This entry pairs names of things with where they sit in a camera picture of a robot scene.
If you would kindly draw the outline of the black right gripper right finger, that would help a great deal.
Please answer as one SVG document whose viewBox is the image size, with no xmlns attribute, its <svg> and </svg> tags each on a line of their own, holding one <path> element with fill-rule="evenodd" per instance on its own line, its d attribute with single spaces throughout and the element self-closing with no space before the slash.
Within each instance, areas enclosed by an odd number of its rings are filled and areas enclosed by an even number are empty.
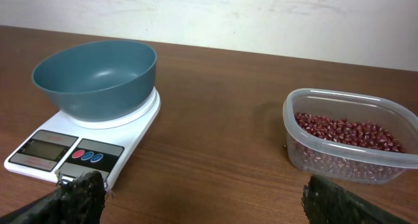
<svg viewBox="0 0 418 224">
<path fill-rule="evenodd" d="M 318 175 L 304 186 L 301 205 L 310 224 L 408 224 Z"/>
</svg>

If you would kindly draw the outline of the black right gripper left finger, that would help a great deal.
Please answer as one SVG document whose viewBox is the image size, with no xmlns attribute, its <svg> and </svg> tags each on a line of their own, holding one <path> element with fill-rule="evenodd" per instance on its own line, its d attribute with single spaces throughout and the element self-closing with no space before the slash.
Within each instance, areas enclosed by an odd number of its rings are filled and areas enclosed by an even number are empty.
<svg viewBox="0 0 418 224">
<path fill-rule="evenodd" d="M 1 223 L 99 223 L 105 201 L 105 182 L 99 171 L 84 172 L 73 180 L 59 172 L 54 191 L 2 216 Z"/>
</svg>

